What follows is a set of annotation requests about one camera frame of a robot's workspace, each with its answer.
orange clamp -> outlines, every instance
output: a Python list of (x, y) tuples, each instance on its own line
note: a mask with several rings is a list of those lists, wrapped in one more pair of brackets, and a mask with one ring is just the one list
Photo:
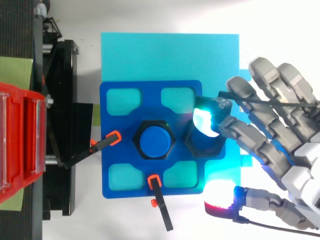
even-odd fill
[(93, 139), (90, 139), (90, 143), (91, 143), (91, 147), (97, 144), (97, 142)]
[(121, 134), (120, 134), (120, 132), (118, 132), (118, 131), (116, 131), (116, 130), (110, 132), (109, 134), (107, 134), (107, 135), (105, 136), (105, 138), (108, 138), (108, 137), (110, 137), (110, 136), (113, 135), (113, 134), (116, 134), (116, 135), (117, 135), (118, 140), (116, 140), (116, 141), (114, 141), (113, 143), (111, 143), (110, 146), (116, 145), (118, 142), (121, 141)]
[(157, 200), (152, 199), (152, 200), (151, 200), (151, 205), (152, 205), (152, 207), (154, 207), (154, 208), (158, 207)]
[(148, 184), (149, 184), (149, 187), (150, 187), (151, 190), (154, 189), (154, 187), (151, 184), (151, 179), (154, 179), (154, 178), (156, 178), (158, 180), (160, 188), (162, 186), (159, 175), (158, 174), (153, 174), (153, 175), (148, 177)]

blue knob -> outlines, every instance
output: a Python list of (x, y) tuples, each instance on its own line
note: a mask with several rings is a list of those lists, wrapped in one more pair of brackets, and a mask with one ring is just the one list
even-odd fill
[(170, 135), (160, 126), (147, 127), (141, 134), (140, 147), (148, 157), (161, 157), (168, 152), (170, 146)]

red plastic bin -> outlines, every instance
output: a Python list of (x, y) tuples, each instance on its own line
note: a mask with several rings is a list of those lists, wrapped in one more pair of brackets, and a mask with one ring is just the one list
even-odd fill
[(0, 83), (0, 203), (42, 175), (45, 151), (44, 96)]

glowing fingertip sensor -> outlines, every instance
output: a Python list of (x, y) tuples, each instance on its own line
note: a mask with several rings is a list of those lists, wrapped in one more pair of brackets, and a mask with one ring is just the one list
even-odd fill
[(210, 111), (195, 108), (193, 110), (193, 124), (204, 135), (215, 138), (219, 133), (213, 131), (211, 126), (214, 124)]
[(227, 209), (234, 203), (235, 187), (232, 180), (211, 180), (203, 189), (204, 202), (216, 208)]

light blue mat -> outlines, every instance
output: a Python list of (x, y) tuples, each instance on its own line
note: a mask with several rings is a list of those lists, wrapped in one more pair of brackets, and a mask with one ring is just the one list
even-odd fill
[[(214, 98), (219, 91), (226, 91), (226, 81), (231, 77), (250, 80), (248, 70), (239, 69), (237, 34), (102, 33), (101, 58), (102, 82), (198, 80), (203, 96)], [(126, 115), (139, 107), (140, 97), (138, 89), (109, 90), (107, 110), (111, 115)], [(173, 111), (184, 113), (193, 108), (191, 98), (189, 89), (168, 88), (161, 101)], [(231, 114), (249, 123), (236, 104)], [(241, 165), (251, 166), (251, 157), (240, 156), (240, 148), (232, 140), (228, 139), (225, 146), (225, 158), (209, 160), (203, 174), (207, 181), (224, 178), (240, 185)], [(166, 185), (178, 188), (194, 184), (194, 177), (190, 182), (183, 181), (192, 167), (190, 163), (172, 167), (164, 173)], [(113, 166), (107, 172), (109, 185), (115, 191), (146, 184), (141, 183), (143, 172), (137, 176), (130, 164)]]

